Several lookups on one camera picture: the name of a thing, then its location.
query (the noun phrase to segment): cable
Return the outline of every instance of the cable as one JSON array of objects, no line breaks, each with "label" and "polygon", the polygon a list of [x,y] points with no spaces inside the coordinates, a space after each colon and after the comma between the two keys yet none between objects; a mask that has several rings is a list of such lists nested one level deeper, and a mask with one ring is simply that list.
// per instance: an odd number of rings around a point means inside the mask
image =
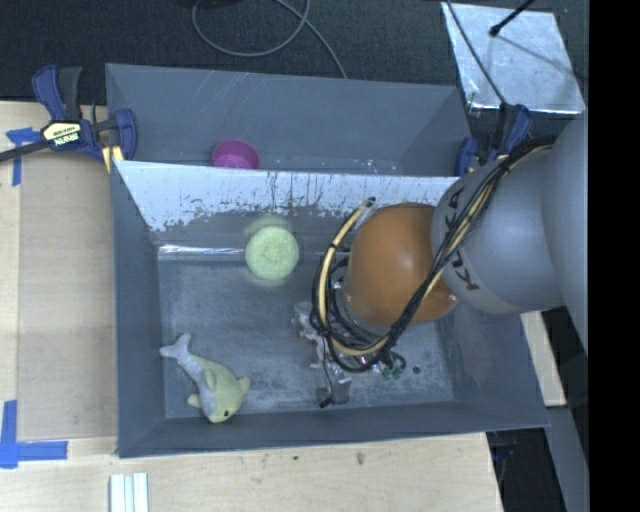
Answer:
[{"label": "cable", "polygon": [[473,48],[473,45],[471,44],[471,41],[469,40],[469,37],[467,36],[467,33],[462,28],[462,23],[460,23],[460,20],[458,19],[458,15],[453,10],[453,6],[451,5],[451,0],[446,0],[446,1],[447,1],[447,6],[449,7],[449,12],[451,12],[451,16],[453,17],[453,20],[456,22],[456,25],[458,25],[458,29],[460,30],[460,34],[462,35],[462,38],[464,39],[464,41],[467,43],[467,46],[469,47],[469,51],[471,51],[471,55],[473,55],[473,58],[478,63],[478,67],[480,68],[480,71],[482,71],[482,74],[485,76],[485,78],[487,79],[487,82],[489,82],[489,85],[491,86],[493,91],[496,93],[496,96],[500,99],[500,101],[502,103],[507,103],[507,100],[500,93],[500,91],[498,90],[498,87],[496,86],[494,81],[489,76],[489,73],[487,72],[485,67],[482,65],[482,62],[480,61],[480,57],[478,56],[478,54],[476,53],[475,49]]},{"label": "cable", "polygon": [[[398,320],[391,325],[389,332],[386,335],[373,340],[371,339],[370,333],[366,333],[366,331],[364,331],[366,334],[361,336],[361,338],[366,342],[366,345],[364,346],[361,343],[356,344],[353,340],[349,340],[342,336],[332,325],[332,315],[337,317],[337,321],[340,324],[344,323],[344,319],[340,318],[341,315],[337,308],[331,308],[331,303],[335,300],[333,299],[332,301],[332,294],[334,294],[335,291],[331,286],[331,262],[346,235],[351,231],[358,219],[362,217],[365,210],[372,205],[373,198],[364,202],[357,210],[347,217],[331,241],[331,244],[329,245],[329,248],[316,271],[312,289],[313,307],[310,317],[312,326],[320,336],[327,340],[329,352],[331,353],[333,360],[340,367],[351,372],[363,372],[370,369],[381,360],[389,361],[389,358],[391,358],[393,364],[393,357],[397,355],[392,352],[391,349],[395,346],[398,338],[408,327],[422,301],[429,295],[429,293],[431,293],[431,290],[438,282],[438,279],[445,267],[449,264],[451,258],[457,253],[460,247],[465,243],[469,236],[473,234],[480,224],[500,181],[524,159],[537,151],[548,149],[552,144],[553,138],[551,137],[543,137],[522,143],[483,179],[469,201],[465,204],[457,220],[450,227],[445,239],[440,244],[436,254],[434,255],[434,261],[427,277],[422,285],[415,291]],[[344,264],[344,262],[340,262],[333,268],[335,270],[342,267]],[[346,330],[352,336],[356,335],[356,337],[358,337],[354,330]],[[338,352],[347,356],[364,358],[364,356],[373,355],[373,357],[368,361],[365,360],[365,363],[361,366],[350,367],[340,360]]]},{"label": "cable", "polygon": [[205,36],[204,33],[202,32],[202,29],[198,25],[198,20],[197,20],[198,7],[200,6],[200,2],[201,1],[202,0],[197,0],[197,2],[194,4],[193,8],[191,9],[191,22],[193,24],[193,28],[195,28],[195,30],[198,33],[198,35],[200,36],[200,38],[206,44],[211,46],[213,49],[215,49],[215,50],[217,50],[219,52],[225,53],[227,55],[230,55],[232,57],[243,57],[243,58],[266,57],[268,55],[272,55],[272,54],[282,50],[283,48],[288,46],[290,43],[292,43],[293,40],[298,36],[298,34],[302,30],[302,28],[306,25],[313,32],[313,34],[319,39],[319,41],[322,43],[322,45],[325,47],[325,49],[329,52],[329,55],[331,56],[331,58],[333,59],[333,61],[336,64],[336,66],[338,67],[338,70],[340,71],[340,74],[342,75],[342,78],[345,78],[345,79],[348,78],[347,77],[347,73],[345,72],[344,68],[342,67],[342,64],[340,63],[340,60],[338,59],[338,56],[336,55],[336,53],[333,51],[333,48],[331,47],[331,45],[329,45],[327,40],[322,36],[322,34],[318,31],[318,29],[308,19],[309,10],[311,8],[311,0],[305,0],[305,6],[304,6],[304,12],[303,13],[298,12],[297,10],[295,10],[293,7],[291,7],[289,4],[283,2],[282,0],[272,0],[273,2],[278,4],[280,7],[283,7],[284,9],[287,9],[289,12],[294,14],[298,19],[300,19],[300,23],[298,24],[296,29],[293,31],[293,33],[287,39],[285,39],[284,42],[280,43],[279,45],[277,45],[277,46],[275,46],[275,47],[273,47],[273,48],[271,48],[269,50],[265,50],[265,51],[261,51],[261,52],[238,52],[238,51],[235,51],[235,50],[229,50],[228,48],[224,48],[223,46],[220,46],[220,45],[214,43],[213,41],[211,41],[211,39],[209,39],[207,36]]}]

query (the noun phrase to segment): blue tape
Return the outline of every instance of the blue tape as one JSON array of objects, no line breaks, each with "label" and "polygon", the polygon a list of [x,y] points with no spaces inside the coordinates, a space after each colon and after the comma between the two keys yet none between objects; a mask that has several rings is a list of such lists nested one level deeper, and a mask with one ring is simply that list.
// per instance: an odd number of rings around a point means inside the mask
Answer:
[{"label": "blue tape", "polygon": [[[7,132],[7,137],[13,144],[19,148],[25,143],[38,142],[42,139],[42,135],[40,132],[32,129],[32,128],[19,128],[18,130],[9,130]],[[16,158],[13,161],[13,179],[11,180],[11,185],[16,187],[20,185],[22,181],[22,160],[20,157]]]},{"label": "blue tape", "polygon": [[0,468],[15,469],[21,461],[66,460],[68,441],[19,443],[16,441],[18,402],[4,403],[0,433]]}]

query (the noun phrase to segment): black cable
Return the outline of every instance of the black cable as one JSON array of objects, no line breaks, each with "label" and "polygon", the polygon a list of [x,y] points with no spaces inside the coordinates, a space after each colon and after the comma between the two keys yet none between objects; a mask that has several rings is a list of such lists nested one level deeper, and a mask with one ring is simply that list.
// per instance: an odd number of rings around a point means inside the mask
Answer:
[{"label": "black cable", "polygon": [[[519,146],[514,148],[507,158],[505,158],[502,162],[500,162],[495,169],[493,169],[480,183],[480,186],[476,188],[471,198],[465,204],[464,208],[461,211],[460,216],[458,217],[456,223],[451,227],[445,239],[440,244],[438,250],[436,251],[436,255],[434,256],[434,263],[432,268],[429,270],[427,278],[421,284],[421,286],[416,290],[411,299],[409,300],[407,306],[403,310],[402,314],[398,318],[396,322],[394,322],[387,334],[387,340],[384,346],[378,350],[378,352],[373,356],[372,359],[367,361],[364,365],[353,368],[342,361],[337,354],[337,351],[332,343],[332,338],[336,339],[340,343],[345,346],[353,346],[354,348],[360,349],[361,347],[355,347],[350,340],[346,340],[343,336],[335,331],[332,328],[330,315],[327,314],[326,325],[321,325],[318,315],[318,302],[317,302],[317,290],[318,286],[321,284],[319,281],[320,271],[322,268],[322,262],[320,263],[318,270],[316,271],[316,276],[314,278],[314,283],[312,287],[312,298],[313,298],[313,309],[311,314],[312,325],[318,331],[318,333],[327,339],[327,344],[329,346],[329,351],[331,353],[332,358],[336,361],[336,363],[343,369],[351,372],[363,372],[370,368],[372,368],[375,364],[380,362],[381,360],[389,357],[390,354],[396,354],[391,351],[391,349],[397,343],[398,338],[402,335],[404,330],[408,327],[413,315],[416,310],[420,306],[426,291],[431,286],[433,280],[439,274],[439,272],[444,269],[446,265],[449,264],[451,258],[457,253],[458,249],[462,247],[462,245],[466,242],[466,240],[473,234],[482,218],[484,217],[487,208],[491,202],[495,191],[497,190],[497,186],[500,181],[511,172],[512,166],[518,164],[523,158],[526,158],[531,152],[550,146],[554,141],[553,137],[541,137],[538,139],[534,139],[532,141],[525,141],[521,143]],[[479,205],[479,210],[471,214],[471,208],[476,208],[476,201],[478,201],[482,195],[486,194],[483,203]],[[466,232],[462,234],[460,238],[459,230],[463,226],[463,222],[468,222],[469,225],[465,226]],[[330,286],[331,279],[327,278],[327,282],[323,283],[324,286]],[[340,317],[339,311],[333,311],[334,316]]]}]

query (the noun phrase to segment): dark floor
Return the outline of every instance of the dark floor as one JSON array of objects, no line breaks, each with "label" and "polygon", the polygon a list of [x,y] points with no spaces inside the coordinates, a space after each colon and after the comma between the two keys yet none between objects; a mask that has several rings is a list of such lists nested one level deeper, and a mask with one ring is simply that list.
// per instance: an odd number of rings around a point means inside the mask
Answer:
[{"label": "dark floor", "polygon": [[[259,51],[283,41],[296,19],[268,0],[212,8],[203,0],[203,31],[220,44]],[[303,0],[290,0],[302,10]],[[518,0],[465,3],[515,8]],[[66,0],[0,2],[0,99],[34,100],[31,76],[56,63],[84,69],[79,101],[106,104],[106,62],[339,77],[318,39],[303,29],[282,51],[241,59],[204,44],[191,24],[190,0]],[[553,12],[581,88],[589,100],[589,0],[538,0]],[[456,63],[439,2],[425,0],[312,0],[309,20],[329,41],[349,78],[457,84]],[[533,135],[557,134],[566,116],[536,114]],[[475,135],[493,130],[495,113],[470,118]],[[588,461],[586,357],[562,310],[545,314],[570,407]],[[505,510],[564,511],[544,432],[489,434]]]}]

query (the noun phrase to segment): yellow toy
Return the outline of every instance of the yellow toy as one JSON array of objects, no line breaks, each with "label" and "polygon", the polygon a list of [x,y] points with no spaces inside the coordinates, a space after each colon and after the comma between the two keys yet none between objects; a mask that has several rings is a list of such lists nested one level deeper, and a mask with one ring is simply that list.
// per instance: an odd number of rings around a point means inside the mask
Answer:
[{"label": "yellow toy", "polygon": [[162,347],[160,355],[175,359],[198,386],[199,393],[187,399],[189,405],[202,409],[211,423],[222,423],[238,412],[251,380],[237,379],[226,366],[194,356],[189,352],[190,341],[191,334],[186,332],[173,345]]}]

